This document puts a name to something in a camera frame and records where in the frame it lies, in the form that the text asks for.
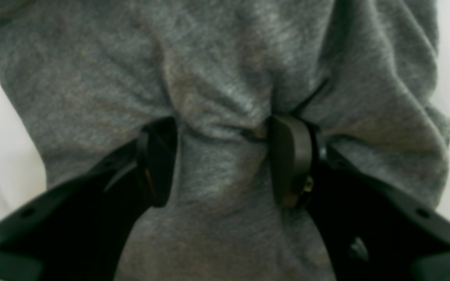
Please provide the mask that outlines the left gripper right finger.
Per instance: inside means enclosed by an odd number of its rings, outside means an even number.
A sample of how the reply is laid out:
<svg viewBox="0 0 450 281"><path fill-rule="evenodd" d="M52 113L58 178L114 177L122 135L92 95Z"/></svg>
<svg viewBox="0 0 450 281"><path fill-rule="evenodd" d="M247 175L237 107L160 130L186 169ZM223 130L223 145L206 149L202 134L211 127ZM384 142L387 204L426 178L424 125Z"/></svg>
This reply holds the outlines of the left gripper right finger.
<svg viewBox="0 0 450 281"><path fill-rule="evenodd" d="M450 222L358 171L320 130L290 114L269 122L275 202L304 209L339 281L450 281Z"/></svg>

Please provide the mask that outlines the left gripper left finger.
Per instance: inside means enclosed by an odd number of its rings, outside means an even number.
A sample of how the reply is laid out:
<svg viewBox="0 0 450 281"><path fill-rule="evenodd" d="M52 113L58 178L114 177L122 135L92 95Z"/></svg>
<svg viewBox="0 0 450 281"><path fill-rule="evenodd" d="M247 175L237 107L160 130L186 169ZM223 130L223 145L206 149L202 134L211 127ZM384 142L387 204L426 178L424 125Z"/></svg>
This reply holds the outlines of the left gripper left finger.
<svg viewBox="0 0 450 281"><path fill-rule="evenodd" d="M174 117L154 120L87 173L0 221L1 281L112 281L136 221L168 202Z"/></svg>

